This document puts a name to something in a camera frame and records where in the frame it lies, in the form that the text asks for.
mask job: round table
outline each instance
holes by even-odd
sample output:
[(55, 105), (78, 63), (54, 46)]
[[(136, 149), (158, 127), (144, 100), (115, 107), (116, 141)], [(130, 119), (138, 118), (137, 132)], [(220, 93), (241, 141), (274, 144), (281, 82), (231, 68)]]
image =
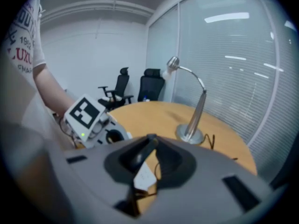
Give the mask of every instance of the round table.
[[(122, 106), (110, 112), (132, 137), (141, 137), (155, 133), (166, 138), (177, 139), (176, 127), (188, 124), (194, 108), (168, 102), (149, 101)], [(253, 157), (242, 138), (227, 124), (216, 117), (203, 113), (198, 128), (212, 138), (215, 135), (214, 151), (225, 154), (229, 158), (237, 158), (236, 162), (253, 174), (257, 174)], [(208, 139), (202, 147), (210, 148)]]

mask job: silver lamp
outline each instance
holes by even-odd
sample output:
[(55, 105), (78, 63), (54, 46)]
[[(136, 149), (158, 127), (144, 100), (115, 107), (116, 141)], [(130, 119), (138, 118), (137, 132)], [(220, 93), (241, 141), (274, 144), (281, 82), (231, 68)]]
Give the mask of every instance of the silver lamp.
[(167, 63), (167, 70), (163, 72), (162, 76), (165, 80), (169, 79), (171, 76), (171, 73), (177, 69), (182, 69), (190, 72), (193, 74), (198, 82), (200, 83), (200, 86), (203, 90), (200, 99), (197, 103), (197, 106), (195, 108), (194, 114), (192, 115), (192, 118), (189, 122), (189, 124), (181, 124), (177, 126), (176, 129), (176, 136), (181, 139), (182, 141), (188, 142), (190, 144), (199, 144), (204, 140), (204, 135), (202, 132), (197, 128), (200, 117), (202, 115), (204, 104), (206, 100), (206, 88), (203, 84), (202, 80), (198, 78), (197, 75), (195, 75), (190, 69), (179, 66), (179, 58), (176, 56), (173, 56), (169, 62)]

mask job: black office chair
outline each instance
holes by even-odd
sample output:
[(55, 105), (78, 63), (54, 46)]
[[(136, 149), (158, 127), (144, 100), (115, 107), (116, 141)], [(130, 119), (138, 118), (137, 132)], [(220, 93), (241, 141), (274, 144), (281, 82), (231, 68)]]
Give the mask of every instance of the black office chair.
[[(126, 99), (128, 99), (129, 103), (131, 103), (131, 98), (133, 97), (132, 95), (124, 96), (125, 89), (127, 87), (128, 81), (129, 81), (129, 75), (128, 75), (128, 67), (122, 68), (120, 70), (120, 75), (117, 78), (117, 83), (115, 90), (109, 90), (106, 91), (106, 88), (108, 86), (100, 86), (98, 87), (99, 89), (103, 89), (106, 97), (108, 98), (113, 98), (112, 101), (106, 101), (103, 99), (99, 99), (98, 102), (105, 106), (108, 110), (112, 110), (115, 108), (118, 108), (120, 106), (123, 106), (126, 103)], [(122, 97), (122, 100), (117, 101), (116, 100), (116, 95), (119, 97)]]
[(158, 100), (164, 83), (165, 80), (160, 76), (160, 69), (146, 69), (144, 76), (140, 79), (138, 102), (143, 101), (144, 97), (149, 100)]
[(290, 179), (292, 178), (292, 175), (297, 176), (295, 170), (296, 168), (298, 168), (298, 164), (299, 164), (299, 132), (297, 133), (293, 146), (291, 147), (291, 150), (286, 158), (284, 165), (282, 166), (282, 168), (280, 169), (276, 177), (272, 180), (270, 185), (274, 189), (277, 189), (282, 185), (289, 183)]

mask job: chair armrest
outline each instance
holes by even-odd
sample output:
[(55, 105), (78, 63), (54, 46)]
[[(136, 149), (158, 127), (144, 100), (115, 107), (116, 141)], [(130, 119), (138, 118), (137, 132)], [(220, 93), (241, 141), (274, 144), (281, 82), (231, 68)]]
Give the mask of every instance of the chair armrest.
[(129, 104), (131, 104), (132, 103), (132, 101), (131, 101), (132, 97), (134, 97), (134, 95), (126, 95), (126, 96), (123, 97), (123, 99), (128, 99)]
[(106, 93), (111, 93), (112, 94), (112, 97), (113, 97), (113, 101), (116, 102), (116, 97), (115, 97), (115, 92), (117, 90), (109, 90), (109, 91), (106, 91)]
[(106, 97), (108, 97), (108, 95), (106, 93), (106, 88), (108, 88), (108, 86), (100, 86), (100, 87), (98, 87), (98, 89), (103, 89)]

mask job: lamp head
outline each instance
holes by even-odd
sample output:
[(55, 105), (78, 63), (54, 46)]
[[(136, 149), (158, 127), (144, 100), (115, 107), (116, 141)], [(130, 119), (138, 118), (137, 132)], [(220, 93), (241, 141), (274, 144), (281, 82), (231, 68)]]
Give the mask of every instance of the lamp head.
[(171, 77), (171, 73), (179, 68), (179, 58), (177, 56), (173, 56), (167, 63), (167, 70), (165, 70), (162, 74), (164, 80), (169, 80)]

